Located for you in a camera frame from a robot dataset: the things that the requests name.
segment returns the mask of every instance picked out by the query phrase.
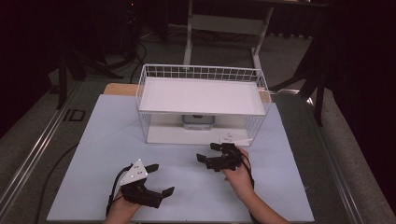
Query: hand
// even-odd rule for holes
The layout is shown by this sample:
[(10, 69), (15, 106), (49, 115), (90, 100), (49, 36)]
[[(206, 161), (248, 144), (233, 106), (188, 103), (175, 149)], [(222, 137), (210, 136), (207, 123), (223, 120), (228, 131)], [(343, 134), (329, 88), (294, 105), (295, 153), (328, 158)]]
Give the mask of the hand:
[[(248, 153), (241, 147), (239, 147), (238, 149), (243, 155), (245, 155), (243, 156), (243, 161), (248, 167)], [(250, 182), (250, 175), (245, 165), (240, 165), (234, 171), (229, 169), (224, 169), (221, 171), (225, 174), (225, 179), (230, 182), (231, 186), (233, 187), (233, 191), (236, 193), (240, 200), (244, 201), (246, 197), (249, 197), (250, 194), (254, 193), (254, 189)]]
[(110, 211), (104, 224), (127, 224), (131, 221), (134, 214), (142, 206), (138, 203), (126, 201), (119, 191), (115, 197), (116, 201), (111, 204)]

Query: white table surface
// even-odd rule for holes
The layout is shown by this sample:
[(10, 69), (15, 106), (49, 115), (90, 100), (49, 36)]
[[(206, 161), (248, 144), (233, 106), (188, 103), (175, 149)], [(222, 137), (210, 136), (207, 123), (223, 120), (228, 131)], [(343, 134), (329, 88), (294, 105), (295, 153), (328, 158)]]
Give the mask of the white table surface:
[[(289, 221), (313, 221), (304, 185), (276, 105), (249, 153), (255, 190)], [(136, 222), (249, 222), (222, 173), (207, 170), (196, 153), (218, 156), (209, 146), (148, 145), (133, 96), (101, 95), (49, 211), (50, 221), (100, 221), (117, 173), (141, 159), (159, 163), (146, 187), (161, 192), (175, 187), (159, 209), (143, 206)]]

